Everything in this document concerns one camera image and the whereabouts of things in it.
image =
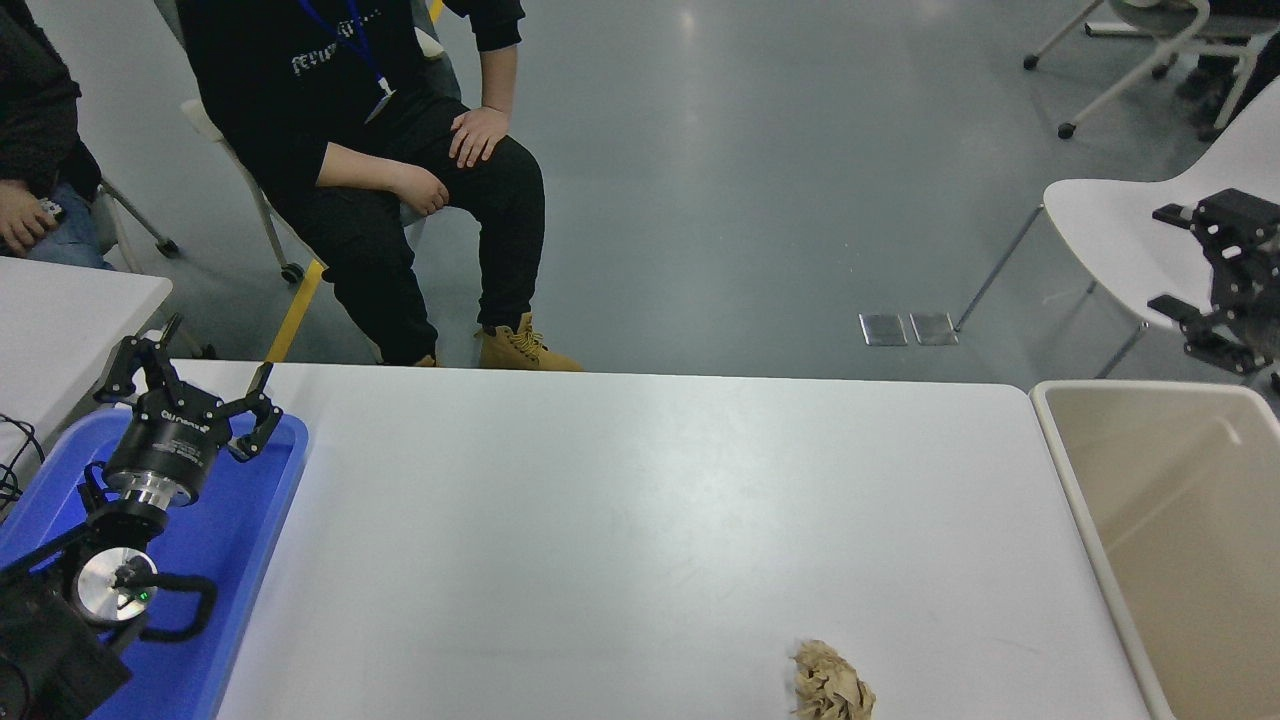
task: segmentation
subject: yellow boot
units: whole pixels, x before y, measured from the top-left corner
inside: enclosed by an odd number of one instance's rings
[[[480,366],[489,370],[562,370],[581,373],[582,366],[558,352],[547,350],[543,336],[534,332],[534,314],[520,316],[520,328],[507,325],[484,328],[476,333],[480,346]]]

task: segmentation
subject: black pants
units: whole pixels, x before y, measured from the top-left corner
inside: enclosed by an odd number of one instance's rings
[[[513,138],[498,143],[488,163],[458,169],[449,159],[453,118],[461,102],[397,94],[361,132],[338,142],[380,158],[412,163],[440,178],[449,205],[480,222],[481,295],[477,320],[520,324],[530,309],[545,229],[541,169]],[[334,296],[392,365],[435,354],[436,332],[413,274],[413,251],[399,223],[399,199],[389,192],[308,188],[271,193],[271,204],[329,266]]]
[[[1280,3],[1275,0],[1208,0],[1211,13],[1220,15],[1243,15],[1251,18],[1280,18]],[[1248,37],[1228,40],[1228,45],[1244,45]],[[1202,55],[1199,69],[1215,74],[1228,74],[1235,68],[1235,58]]]

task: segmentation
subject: hand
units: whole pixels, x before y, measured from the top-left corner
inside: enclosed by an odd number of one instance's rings
[[[440,178],[408,163],[397,163],[389,190],[419,215],[430,215],[449,204],[449,191]]]
[[[0,238],[17,258],[58,228],[58,220],[40,206],[40,200],[22,181],[0,181]]]
[[[453,118],[453,143],[449,158],[458,159],[458,168],[476,167],[476,160],[488,161],[498,141],[511,131],[511,118],[502,110],[476,108]]]

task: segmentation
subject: beige bin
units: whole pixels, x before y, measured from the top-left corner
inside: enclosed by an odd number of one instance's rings
[[[1032,389],[1152,717],[1280,717],[1280,424],[1231,386]]]

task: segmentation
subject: chair seat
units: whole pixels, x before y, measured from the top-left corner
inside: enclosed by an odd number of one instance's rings
[[[1193,204],[1217,190],[1178,188],[1172,181],[1066,179],[1044,190],[1044,213],[1121,305],[1153,327],[1174,329],[1147,301],[1169,293],[1207,313],[1212,270],[1190,232],[1152,219],[1151,211],[1169,202]]]
[[[1152,325],[1172,328],[1147,301],[1169,293],[1207,313],[1212,269],[1189,231],[1152,219],[1152,210],[1190,205],[1229,187],[1280,202],[1277,127],[1280,83],[1272,83],[1183,174],[1149,183],[1059,181],[1044,190],[1044,211],[1116,300]]]
[[[1172,37],[1192,24],[1196,10],[1169,10],[1161,6],[1135,8],[1123,0],[1114,0],[1111,9],[1121,20],[1156,37]],[[1253,37],[1267,35],[1280,27],[1280,19],[1251,18],[1244,15],[1210,14],[1198,37]]]

